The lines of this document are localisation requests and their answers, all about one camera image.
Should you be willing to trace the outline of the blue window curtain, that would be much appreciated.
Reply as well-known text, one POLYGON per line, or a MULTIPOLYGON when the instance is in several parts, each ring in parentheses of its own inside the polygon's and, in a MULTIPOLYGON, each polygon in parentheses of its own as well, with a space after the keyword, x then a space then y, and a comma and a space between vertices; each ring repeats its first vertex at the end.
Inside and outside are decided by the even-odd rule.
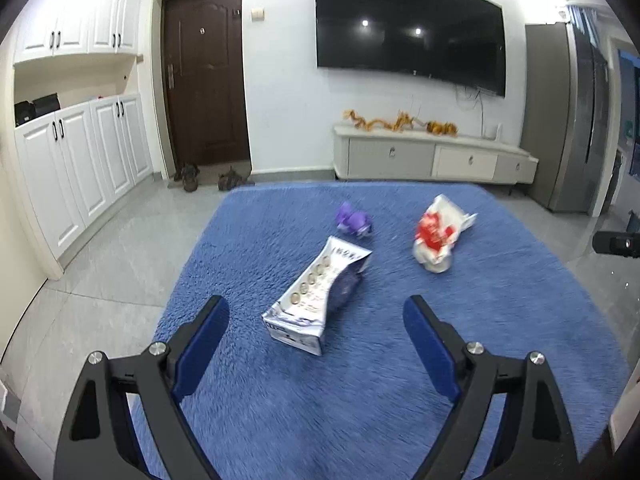
POLYGON ((597 11, 588 6, 567 7, 570 14, 570 22, 576 26, 590 41, 590 44, 599 49, 600 37, 597 28, 597 11))

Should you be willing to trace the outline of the small purple wrapper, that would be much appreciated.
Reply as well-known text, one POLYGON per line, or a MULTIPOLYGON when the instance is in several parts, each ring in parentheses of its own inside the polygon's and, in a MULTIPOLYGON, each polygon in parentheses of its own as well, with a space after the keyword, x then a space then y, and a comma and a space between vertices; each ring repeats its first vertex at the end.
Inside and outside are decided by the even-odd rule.
POLYGON ((336 226, 341 232, 366 237, 372 234, 372 222, 363 210, 352 208, 349 202, 344 202, 336 214, 336 226))

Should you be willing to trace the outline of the blue fuzzy rug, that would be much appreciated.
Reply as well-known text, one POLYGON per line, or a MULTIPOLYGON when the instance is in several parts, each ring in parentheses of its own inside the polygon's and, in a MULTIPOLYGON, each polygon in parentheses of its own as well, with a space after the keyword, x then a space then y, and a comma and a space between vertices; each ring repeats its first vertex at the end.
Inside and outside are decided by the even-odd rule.
POLYGON ((226 479, 408 479, 449 411, 405 330, 420 295, 465 340, 521 359, 542 352, 576 448, 608 423, 629 366, 588 292, 558 257, 475 185, 382 182, 240 188, 220 204, 186 262, 155 336, 166 340, 211 296, 230 322, 182 410, 226 479), (413 257, 416 226, 446 195, 475 223, 435 274, 413 257), (330 316, 321 356, 273 340, 267 310, 335 234, 341 204, 367 211, 363 280, 330 316))

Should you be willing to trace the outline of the white printed carton box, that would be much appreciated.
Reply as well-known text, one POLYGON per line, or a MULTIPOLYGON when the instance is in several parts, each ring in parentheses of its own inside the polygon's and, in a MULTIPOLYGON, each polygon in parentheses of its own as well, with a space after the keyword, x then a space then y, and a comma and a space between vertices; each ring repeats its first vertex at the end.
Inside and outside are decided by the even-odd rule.
POLYGON ((330 236, 319 255, 262 314, 270 337, 321 356, 326 322, 352 298, 371 256, 370 249, 330 236))

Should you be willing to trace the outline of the left brown shoe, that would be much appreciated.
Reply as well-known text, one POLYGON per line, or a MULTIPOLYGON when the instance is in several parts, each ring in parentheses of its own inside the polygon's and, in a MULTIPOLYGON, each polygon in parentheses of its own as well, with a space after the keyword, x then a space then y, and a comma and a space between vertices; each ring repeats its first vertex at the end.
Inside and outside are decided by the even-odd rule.
POLYGON ((184 164, 179 170, 176 171, 172 182, 181 183, 182 188, 187 193, 193 193, 198 189, 198 175, 200 170, 198 166, 194 164, 184 164))

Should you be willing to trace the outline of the white upper wall cabinets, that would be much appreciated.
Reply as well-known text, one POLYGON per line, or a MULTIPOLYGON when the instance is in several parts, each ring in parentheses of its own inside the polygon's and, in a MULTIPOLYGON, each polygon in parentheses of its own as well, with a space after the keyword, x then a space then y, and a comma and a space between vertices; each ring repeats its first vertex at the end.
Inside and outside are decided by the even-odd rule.
POLYGON ((14 62, 75 54, 138 53, 140 0, 29 0, 14 62))

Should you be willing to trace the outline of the small dark waste basket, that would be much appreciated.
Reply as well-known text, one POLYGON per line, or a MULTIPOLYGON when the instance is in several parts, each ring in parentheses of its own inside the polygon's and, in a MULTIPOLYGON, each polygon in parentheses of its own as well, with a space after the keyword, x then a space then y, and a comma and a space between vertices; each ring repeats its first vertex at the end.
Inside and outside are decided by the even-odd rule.
POLYGON ((640 216, 633 210, 629 211, 629 219, 626 225, 627 233, 638 233, 640 231, 640 216))

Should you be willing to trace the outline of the dark brown entrance door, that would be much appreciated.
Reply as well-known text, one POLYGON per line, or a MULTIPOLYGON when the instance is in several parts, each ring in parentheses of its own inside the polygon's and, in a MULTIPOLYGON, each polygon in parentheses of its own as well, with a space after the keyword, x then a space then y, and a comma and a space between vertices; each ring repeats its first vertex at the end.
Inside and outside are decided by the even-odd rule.
POLYGON ((162 29, 176 167, 249 159, 241 0, 165 0, 162 29))

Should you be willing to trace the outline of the golden tiger figurine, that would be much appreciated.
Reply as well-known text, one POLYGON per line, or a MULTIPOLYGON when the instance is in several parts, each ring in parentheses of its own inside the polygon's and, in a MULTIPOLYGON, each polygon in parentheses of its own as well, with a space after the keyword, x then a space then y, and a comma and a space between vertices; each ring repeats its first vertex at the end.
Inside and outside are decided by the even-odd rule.
POLYGON ((427 122, 425 129, 428 133, 435 136, 457 136, 458 127, 452 122, 427 122))

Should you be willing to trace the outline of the grey steel refrigerator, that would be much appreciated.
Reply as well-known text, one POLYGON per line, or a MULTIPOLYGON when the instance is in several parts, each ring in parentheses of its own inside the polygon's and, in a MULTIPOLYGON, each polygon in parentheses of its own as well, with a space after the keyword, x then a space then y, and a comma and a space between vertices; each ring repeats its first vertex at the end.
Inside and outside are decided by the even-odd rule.
POLYGON ((553 212, 586 214, 597 197, 608 133, 608 62, 570 23, 525 27, 521 147, 538 159, 528 194, 553 212))

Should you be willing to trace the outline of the wall mounted black television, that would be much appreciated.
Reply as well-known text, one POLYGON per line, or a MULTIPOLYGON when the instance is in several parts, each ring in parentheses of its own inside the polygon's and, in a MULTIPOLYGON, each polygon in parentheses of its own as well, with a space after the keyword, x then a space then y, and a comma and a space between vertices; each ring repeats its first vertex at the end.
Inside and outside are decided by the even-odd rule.
POLYGON ((500 6, 487 0, 316 0, 317 64, 506 94, 500 6))

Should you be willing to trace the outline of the white tv console cabinet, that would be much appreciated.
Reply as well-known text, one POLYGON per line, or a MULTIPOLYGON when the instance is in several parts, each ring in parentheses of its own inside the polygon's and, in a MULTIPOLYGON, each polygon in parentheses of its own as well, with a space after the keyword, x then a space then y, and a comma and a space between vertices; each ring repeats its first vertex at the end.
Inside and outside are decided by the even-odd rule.
POLYGON ((531 184, 538 166, 521 148, 472 136, 352 126, 336 126, 333 133, 334 171, 341 180, 531 184))

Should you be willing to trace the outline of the white lower cabinets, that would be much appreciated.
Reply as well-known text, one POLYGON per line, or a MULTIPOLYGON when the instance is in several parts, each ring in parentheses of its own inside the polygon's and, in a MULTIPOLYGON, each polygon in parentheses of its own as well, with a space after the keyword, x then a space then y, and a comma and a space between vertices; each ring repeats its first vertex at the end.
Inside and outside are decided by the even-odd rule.
POLYGON ((16 127, 14 139, 30 203, 55 258, 152 174, 137 93, 61 108, 16 127))

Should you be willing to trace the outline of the red white snack bag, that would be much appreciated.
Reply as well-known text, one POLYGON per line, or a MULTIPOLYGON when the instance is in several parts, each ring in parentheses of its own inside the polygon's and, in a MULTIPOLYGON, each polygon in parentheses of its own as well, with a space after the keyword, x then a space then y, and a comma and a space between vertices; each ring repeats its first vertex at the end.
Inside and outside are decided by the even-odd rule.
POLYGON ((437 195, 416 226, 413 257, 427 271, 446 272, 460 234, 469 229, 476 218, 477 214, 468 214, 446 195, 437 195))

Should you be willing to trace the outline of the black device on counter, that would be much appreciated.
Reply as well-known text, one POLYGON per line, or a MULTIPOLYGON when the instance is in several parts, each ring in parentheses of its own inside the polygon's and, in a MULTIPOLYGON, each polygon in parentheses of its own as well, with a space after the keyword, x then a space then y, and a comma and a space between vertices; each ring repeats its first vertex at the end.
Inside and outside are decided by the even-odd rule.
POLYGON ((15 125, 21 126, 38 117, 55 112, 61 108, 56 93, 42 96, 33 101, 21 101, 14 105, 15 125))

